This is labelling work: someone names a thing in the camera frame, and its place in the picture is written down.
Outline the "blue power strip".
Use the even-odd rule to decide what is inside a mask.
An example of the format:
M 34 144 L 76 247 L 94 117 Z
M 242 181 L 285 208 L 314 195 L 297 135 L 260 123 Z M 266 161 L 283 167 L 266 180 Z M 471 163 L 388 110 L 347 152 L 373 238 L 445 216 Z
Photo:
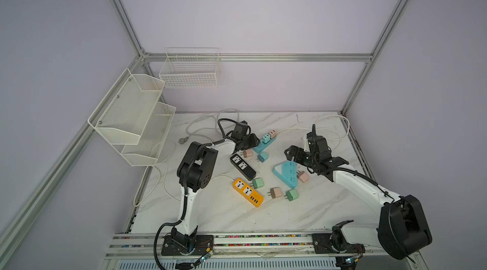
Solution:
M 271 139 L 271 140 L 270 140 L 270 142 L 269 142 L 268 144 L 264 144 L 264 143 L 262 143 L 262 142 L 261 142 L 261 139 L 260 139 L 260 143 L 259 143 L 259 144 L 258 144 L 256 147 L 252 148 L 252 149 L 253 149 L 253 151 L 254 151 L 255 153 L 257 153 L 257 154 L 260 154 L 260 153 L 262 153 L 263 151 L 265 151 L 265 149 L 266 149 L 267 147 L 269 147 L 269 146 L 270 146 L 270 145 L 271 145 L 271 144 L 272 144 L 272 143 L 275 141 L 275 139 L 276 139 L 276 138 Z

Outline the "teal plug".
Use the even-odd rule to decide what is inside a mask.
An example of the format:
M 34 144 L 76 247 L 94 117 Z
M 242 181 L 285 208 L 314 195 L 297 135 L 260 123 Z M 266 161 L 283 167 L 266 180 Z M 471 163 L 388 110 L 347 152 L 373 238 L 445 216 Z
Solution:
M 257 159 L 261 162 L 261 163 L 264 163 L 267 161 L 267 159 L 269 159 L 269 155 L 266 153 L 266 152 L 262 152 L 260 154 L 258 154 L 257 156 Z
M 271 135 L 270 134 L 265 134 L 262 139 L 261 139 L 261 142 L 264 143 L 264 144 L 268 144 L 271 140 Z

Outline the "black power strip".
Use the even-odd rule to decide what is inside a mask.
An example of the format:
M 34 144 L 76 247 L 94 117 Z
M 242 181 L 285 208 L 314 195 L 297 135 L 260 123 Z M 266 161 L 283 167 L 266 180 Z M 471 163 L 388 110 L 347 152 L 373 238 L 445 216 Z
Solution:
M 230 162 L 248 181 L 256 177 L 256 171 L 240 155 L 231 155 Z

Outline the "teal triangular power strip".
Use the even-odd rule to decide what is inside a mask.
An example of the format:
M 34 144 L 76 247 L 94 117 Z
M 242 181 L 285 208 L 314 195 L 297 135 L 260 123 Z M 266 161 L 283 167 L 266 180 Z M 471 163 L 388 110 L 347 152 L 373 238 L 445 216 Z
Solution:
M 290 189 L 294 189 L 298 186 L 297 163 L 293 161 L 281 163 L 273 168 L 273 173 L 283 183 L 290 187 Z

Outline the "green plug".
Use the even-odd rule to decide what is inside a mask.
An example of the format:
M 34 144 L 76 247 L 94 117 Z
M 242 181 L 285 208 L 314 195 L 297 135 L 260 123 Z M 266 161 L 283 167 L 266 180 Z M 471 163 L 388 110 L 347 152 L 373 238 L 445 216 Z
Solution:
M 296 189 L 291 189 L 285 193 L 285 197 L 289 201 L 294 201 L 299 198 L 299 193 Z
M 262 188 L 265 185 L 264 181 L 260 177 L 256 177 L 255 179 L 252 180 L 252 187 L 254 189 L 259 189 Z

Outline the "orange power strip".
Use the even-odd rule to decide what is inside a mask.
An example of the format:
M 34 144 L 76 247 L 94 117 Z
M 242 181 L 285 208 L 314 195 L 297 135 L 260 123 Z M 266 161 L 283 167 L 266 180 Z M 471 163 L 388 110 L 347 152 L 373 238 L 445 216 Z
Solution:
M 237 191 L 254 207 L 259 208 L 264 202 L 263 196 L 241 178 L 234 180 L 232 186 L 235 191 Z

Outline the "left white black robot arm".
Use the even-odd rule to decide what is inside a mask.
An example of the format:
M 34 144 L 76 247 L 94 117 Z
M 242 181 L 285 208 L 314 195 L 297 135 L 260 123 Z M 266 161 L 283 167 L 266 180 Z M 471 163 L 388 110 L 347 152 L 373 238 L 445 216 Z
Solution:
M 158 257 L 158 242 L 162 230 L 170 227 L 169 240 L 183 254 L 190 254 L 196 248 L 198 220 L 197 209 L 200 192 L 206 188 L 213 176 L 214 168 L 220 156 L 231 157 L 240 151 L 257 147 L 260 139 L 252 133 L 251 126 L 245 121 L 228 118 L 217 119 L 216 125 L 222 138 L 211 143 L 192 142 L 183 157 L 177 177 L 181 186 L 181 203 L 178 220 L 164 223 L 157 230 L 153 243 L 153 254 Z

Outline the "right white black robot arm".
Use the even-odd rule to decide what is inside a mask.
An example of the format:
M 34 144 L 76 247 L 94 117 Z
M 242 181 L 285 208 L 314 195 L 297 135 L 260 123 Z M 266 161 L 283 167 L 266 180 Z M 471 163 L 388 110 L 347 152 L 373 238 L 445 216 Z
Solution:
M 376 215 L 374 223 L 342 221 L 332 227 L 331 249 L 345 252 L 352 247 L 380 247 L 402 260 L 432 243 L 432 234 L 421 202 L 412 195 L 399 195 L 356 171 L 342 157 L 335 157 L 326 138 L 315 128 L 306 135 L 306 149 L 290 146 L 286 159 L 304 166 L 312 174 L 326 177 L 358 197 Z

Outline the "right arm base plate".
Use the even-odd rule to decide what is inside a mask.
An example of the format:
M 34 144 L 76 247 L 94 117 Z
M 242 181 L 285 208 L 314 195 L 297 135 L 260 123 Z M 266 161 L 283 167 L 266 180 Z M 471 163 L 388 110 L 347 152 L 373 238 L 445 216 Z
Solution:
M 365 247 L 350 244 L 336 233 L 314 233 L 311 235 L 316 254 L 363 254 Z

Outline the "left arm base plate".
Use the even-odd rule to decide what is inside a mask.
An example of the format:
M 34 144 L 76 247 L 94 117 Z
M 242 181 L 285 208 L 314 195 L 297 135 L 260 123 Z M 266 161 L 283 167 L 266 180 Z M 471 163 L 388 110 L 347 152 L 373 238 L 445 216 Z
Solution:
M 178 243 L 175 238 L 167 235 L 164 237 L 162 248 L 159 249 L 161 256 L 202 256 L 209 248 L 214 246 L 214 236 L 210 234 L 198 234 L 193 240 L 186 243 Z

